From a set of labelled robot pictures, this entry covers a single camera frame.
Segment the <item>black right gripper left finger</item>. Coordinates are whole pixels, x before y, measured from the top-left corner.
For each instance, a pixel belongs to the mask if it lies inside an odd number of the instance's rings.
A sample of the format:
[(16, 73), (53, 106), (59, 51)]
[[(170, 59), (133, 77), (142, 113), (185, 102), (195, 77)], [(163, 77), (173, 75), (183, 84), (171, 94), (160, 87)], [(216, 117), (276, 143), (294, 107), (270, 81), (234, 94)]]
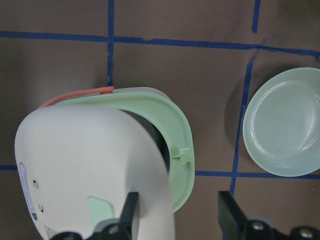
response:
[(120, 217), (94, 231), (96, 240), (137, 240), (139, 232), (139, 193), (129, 192)]

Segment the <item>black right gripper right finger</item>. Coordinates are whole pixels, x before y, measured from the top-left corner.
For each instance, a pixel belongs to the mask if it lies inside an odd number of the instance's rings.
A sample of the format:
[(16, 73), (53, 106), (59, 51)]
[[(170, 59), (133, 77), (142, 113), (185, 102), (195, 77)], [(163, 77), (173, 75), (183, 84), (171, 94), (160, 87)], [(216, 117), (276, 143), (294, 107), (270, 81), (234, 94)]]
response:
[(259, 217), (248, 217), (229, 191), (218, 192), (218, 223), (227, 240), (273, 240), (271, 225)]

